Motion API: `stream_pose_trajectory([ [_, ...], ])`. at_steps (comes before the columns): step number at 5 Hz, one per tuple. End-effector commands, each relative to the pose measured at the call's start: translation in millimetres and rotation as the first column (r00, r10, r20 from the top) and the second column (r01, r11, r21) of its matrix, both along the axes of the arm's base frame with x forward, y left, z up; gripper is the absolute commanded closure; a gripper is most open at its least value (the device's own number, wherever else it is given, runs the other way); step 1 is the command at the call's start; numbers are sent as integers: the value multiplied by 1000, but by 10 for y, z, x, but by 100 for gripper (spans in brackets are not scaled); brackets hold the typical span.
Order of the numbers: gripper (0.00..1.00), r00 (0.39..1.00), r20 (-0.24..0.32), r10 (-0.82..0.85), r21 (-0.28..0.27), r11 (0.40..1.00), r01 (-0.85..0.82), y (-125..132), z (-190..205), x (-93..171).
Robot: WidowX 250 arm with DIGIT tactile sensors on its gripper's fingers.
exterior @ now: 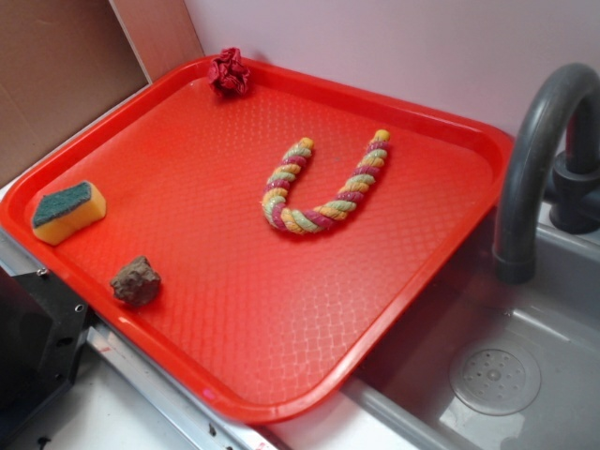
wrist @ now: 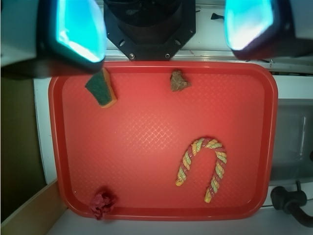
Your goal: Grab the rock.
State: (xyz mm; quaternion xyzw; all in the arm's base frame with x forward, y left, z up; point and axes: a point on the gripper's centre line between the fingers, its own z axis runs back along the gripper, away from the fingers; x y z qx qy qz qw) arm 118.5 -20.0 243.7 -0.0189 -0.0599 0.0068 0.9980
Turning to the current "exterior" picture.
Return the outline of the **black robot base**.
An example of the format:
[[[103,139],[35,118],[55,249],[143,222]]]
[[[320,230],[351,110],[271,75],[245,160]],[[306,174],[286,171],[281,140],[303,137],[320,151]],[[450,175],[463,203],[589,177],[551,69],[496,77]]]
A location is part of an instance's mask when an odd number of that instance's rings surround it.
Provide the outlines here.
[[[87,303],[59,277],[1,272],[1,418],[30,414],[74,383]]]

